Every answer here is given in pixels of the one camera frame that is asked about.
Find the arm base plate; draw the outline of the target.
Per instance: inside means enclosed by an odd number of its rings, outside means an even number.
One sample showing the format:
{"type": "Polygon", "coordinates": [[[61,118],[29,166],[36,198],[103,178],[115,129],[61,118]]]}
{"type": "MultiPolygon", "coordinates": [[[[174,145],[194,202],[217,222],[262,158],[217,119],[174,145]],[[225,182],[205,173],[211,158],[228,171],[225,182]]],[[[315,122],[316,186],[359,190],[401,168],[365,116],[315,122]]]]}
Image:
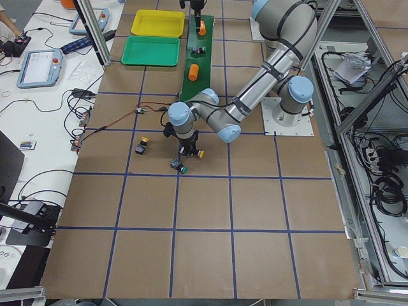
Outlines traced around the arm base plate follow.
{"type": "Polygon", "coordinates": [[[265,134],[269,136],[314,136],[310,115],[306,105],[302,113],[295,115],[284,112],[281,98],[265,97],[261,101],[265,134]]]}
{"type": "Polygon", "coordinates": [[[264,42],[264,38],[262,37],[259,30],[259,24],[252,17],[249,18],[249,23],[252,41],[260,43],[264,42]]]}

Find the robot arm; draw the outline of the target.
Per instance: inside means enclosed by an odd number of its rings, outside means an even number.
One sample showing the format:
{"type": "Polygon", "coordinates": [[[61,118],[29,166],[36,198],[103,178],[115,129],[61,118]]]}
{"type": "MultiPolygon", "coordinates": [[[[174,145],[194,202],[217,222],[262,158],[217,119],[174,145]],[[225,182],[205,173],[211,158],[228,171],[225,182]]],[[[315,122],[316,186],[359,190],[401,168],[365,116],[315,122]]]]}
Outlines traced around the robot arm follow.
{"type": "Polygon", "coordinates": [[[196,148],[198,130],[193,126],[198,119],[230,143],[240,135],[241,122],[270,91],[281,97],[273,116],[282,126],[294,126],[311,100],[312,82],[305,76],[291,76],[289,70],[312,48],[317,32],[315,10],[303,1],[256,1],[251,15],[265,41],[277,43],[274,51],[230,104],[220,106],[217,94],[208,88],[169,107],[163,134],[178,139],[179,154],[203,156],[203,151],[196,148]]]}
{"type": "Polygon", "coordinates": [[[194,21],[196,26],[196,32],[200,31],[201,27],[201,11],[206,5],[205,0],[180,0],[179,5],[182,9],[186,7],[186,2],[190,2],[190,7],[194,11],[194,21]]]}

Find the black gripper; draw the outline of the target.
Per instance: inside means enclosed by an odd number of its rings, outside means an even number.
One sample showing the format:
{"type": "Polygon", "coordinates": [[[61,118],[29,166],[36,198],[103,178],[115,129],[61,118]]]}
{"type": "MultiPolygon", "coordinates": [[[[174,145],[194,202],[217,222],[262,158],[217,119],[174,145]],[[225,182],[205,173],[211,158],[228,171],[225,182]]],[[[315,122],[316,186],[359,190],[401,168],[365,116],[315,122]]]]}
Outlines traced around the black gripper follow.
{"type": "Polygon", "coordinates": [[[191,153],[194,150],[198,150],[196,148],[196,141],[198,140],[198,136],[199,136],[198,130],[193,129],[193,133],[189,138],[178,137],[179,141],[178,153],[183,156],[192,156],[191,153]]]}
{"type": "Polygon", "coordinates": [[[204,0],[191,0],[191,9],[194,11],[196,29],[201,28],[201,11],[205,6],[204,0]]]}

